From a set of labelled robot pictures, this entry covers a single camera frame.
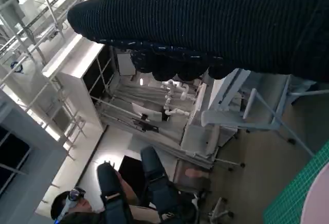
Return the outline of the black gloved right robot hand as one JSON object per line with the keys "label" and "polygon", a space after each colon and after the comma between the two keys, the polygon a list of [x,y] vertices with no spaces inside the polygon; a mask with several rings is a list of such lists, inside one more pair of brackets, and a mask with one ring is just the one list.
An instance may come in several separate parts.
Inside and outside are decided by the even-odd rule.
{"label": "black gloved right robot hand", "polygon": [[67,20],[159,81],[240,68],[328,82],[328,0],[87,0]]}

